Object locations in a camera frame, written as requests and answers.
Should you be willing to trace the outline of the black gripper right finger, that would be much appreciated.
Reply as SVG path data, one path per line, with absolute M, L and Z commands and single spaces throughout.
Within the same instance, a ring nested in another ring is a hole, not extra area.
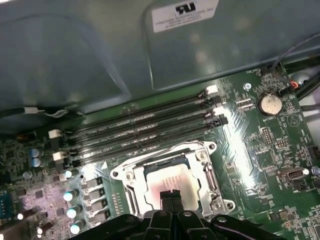
M 177 222 L 185 240 L 275 240 L 270 233 L 248 220 L 239 220 L 225 214 L 218 214 L 210 221 L 199 217 L 196 212 L 185 210 L 179 190 L 173 191 L 173 202 Z

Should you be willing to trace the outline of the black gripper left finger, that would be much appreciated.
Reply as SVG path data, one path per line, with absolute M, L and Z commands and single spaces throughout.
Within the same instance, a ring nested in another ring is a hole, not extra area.
M 123 214 L 72 237 L 73 240 L 169 240 L 173 220 L 174 191 L 162 191 L 159 210 L 146 213 L 143 219 Z

